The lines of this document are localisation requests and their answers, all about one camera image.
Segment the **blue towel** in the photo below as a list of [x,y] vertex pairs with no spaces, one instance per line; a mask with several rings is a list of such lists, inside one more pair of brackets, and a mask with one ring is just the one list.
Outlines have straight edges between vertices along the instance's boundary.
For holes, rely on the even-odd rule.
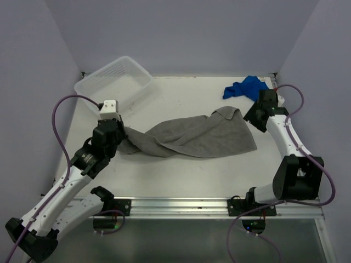
[[257,101],[260,90],[269,89],[265,82],[257,76],[247,76],[242,82],[234,82],[232,86],[226,87],[222,99],[245,96],[252,101]]

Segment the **grey towel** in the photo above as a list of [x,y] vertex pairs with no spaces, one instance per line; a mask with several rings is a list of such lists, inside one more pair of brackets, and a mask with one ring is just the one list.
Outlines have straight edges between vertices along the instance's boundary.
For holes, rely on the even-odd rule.
[[250,129],[238,108],[224,106],[210,116],[200,115],[164,121],[142,133],[125,128],[127,139],[120,153],[138,152],[168,158],[182,154],[197,158],[219,158],[257,150]]

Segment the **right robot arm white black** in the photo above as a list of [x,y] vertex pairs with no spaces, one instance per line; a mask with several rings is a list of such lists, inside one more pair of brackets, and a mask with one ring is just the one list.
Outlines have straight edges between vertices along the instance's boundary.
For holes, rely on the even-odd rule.
[[263,210],[264,204],[277,201],[307,201],[318,196],[324,166],[321,157],[314,157],[295,132],[286,108],[279,106],[273,89],[260,90],[258,99],[244,116],[244,120],[262,132],[268,132],[281,154],[282,160],[273,182],[252,187],[246,193],[244,208],[251,215]]

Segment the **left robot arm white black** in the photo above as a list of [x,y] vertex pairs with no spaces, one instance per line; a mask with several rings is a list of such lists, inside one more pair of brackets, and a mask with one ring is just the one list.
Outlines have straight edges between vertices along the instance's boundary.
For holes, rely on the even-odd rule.
[[21,218],[11,218],[5,225],[15,245],[31,260],[47,260],[59,240],[71,229],[93,215],[120,215],[114,209],[114,195],[98,186],[78,204],[68,208],[74,197],[87,186],[115,156],[118,145],[127,137],[120,117],[98,121],[92,137],[76,151],[61,179]]

